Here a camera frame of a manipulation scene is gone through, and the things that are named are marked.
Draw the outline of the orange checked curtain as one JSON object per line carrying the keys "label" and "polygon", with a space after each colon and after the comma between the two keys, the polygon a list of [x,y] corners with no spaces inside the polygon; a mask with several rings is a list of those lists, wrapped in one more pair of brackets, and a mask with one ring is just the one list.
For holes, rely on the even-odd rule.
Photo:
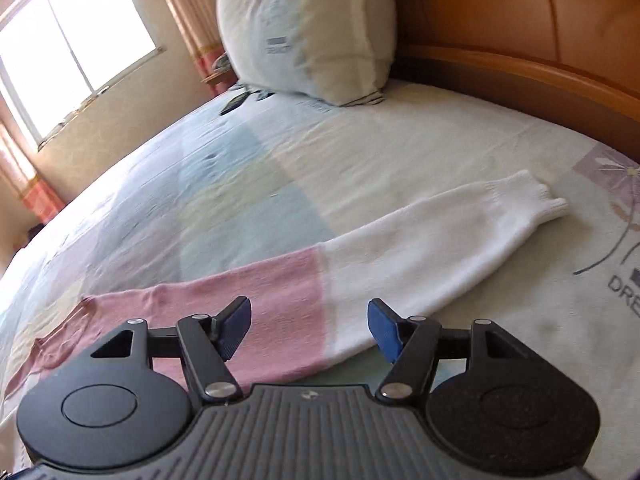
{"label": "orange checked curtain", "polygon": [[210,0],[165,0],[198,76],[214,74],[215,62],[224,54]]}

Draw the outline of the pastel patchwork bed sheet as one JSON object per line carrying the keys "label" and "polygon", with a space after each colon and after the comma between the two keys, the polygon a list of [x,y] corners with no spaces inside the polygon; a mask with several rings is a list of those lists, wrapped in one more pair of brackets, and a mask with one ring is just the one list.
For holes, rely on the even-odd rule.
{"label": "pastel patchwork bed sheet", "polygon": [[[566,215],[432,315],[447,326],[492,318],[559,367],[600,408],[588,469],[601,479],[637,471],[638,159],[420,84],[394,84],[373,106],[276,94],[220,116],[223,107],[214,99],[141,145],[14,257],[1,280],[1,391],[18,336],[40,314],[297,252],[418,200],[526,170],[566,200]],[[311,375],[367,382],[383,370],[370,347]],[[1,397],[7,471],[29,465],[15,427],[20,400]]]}

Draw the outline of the pastel Dreamcity pillow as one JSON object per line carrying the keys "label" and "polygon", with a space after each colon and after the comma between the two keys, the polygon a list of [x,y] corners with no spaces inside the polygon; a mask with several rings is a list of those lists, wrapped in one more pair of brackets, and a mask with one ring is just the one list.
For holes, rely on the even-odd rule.
{"label": "pastel Dreamcity pillow", "polygon": [[217,0],[243,84],[334,106],[382,100],[396,47],[395,0]]}

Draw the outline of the window with white frame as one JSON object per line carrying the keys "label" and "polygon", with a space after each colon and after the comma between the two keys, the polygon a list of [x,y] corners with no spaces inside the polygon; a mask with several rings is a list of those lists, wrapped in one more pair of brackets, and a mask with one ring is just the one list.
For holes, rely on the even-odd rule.
{"label": "window with white frame", "polygon": [[1,90],[43,144],[157,53],[134,0],[17,0],[1,18]]}

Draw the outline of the pink and white knit sweater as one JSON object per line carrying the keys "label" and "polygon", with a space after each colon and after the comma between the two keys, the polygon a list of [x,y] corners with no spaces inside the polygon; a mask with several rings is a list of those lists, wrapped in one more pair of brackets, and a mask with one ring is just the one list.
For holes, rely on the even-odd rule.
{"label": "pink and white knit sweater", "polygon": [[371,347],[367,305],[432,314],[495,272],[566,200],[528,171],[418,200],[333,240],[200,280],[82,298],[40,314],[10,355],[3,400],[16,402],[130,318],[152,326],[215,314],[245,296],[252,325],[230,367],[242,387],[289,382]]}

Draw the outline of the wooden headboard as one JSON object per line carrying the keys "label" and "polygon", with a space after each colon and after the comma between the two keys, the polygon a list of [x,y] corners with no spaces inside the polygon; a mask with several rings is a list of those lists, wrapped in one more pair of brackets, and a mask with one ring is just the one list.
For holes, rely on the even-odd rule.
{"label": "wooden headboard", "polygon": [[397,79],[639,155],[639,0],[396,0]]}

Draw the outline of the small dark remote on bed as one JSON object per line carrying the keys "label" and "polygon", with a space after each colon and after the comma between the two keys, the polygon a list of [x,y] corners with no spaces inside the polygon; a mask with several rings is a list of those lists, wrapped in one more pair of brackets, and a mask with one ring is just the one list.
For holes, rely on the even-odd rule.
{"label": "small dark remote on bed", "polygon": [[242,93],[239,93],[237,96],[234,96],[222,108],[222,110],[219,112],[219,115],[220,116],[224,116],[224,115],[227,115],[227,114],[233,112],[234,110],[236,110],[237,108],[242,106],[244,104],[244,102],[248,99],[249,96],[250,96],[250,92],[249,91],[244,91]]}

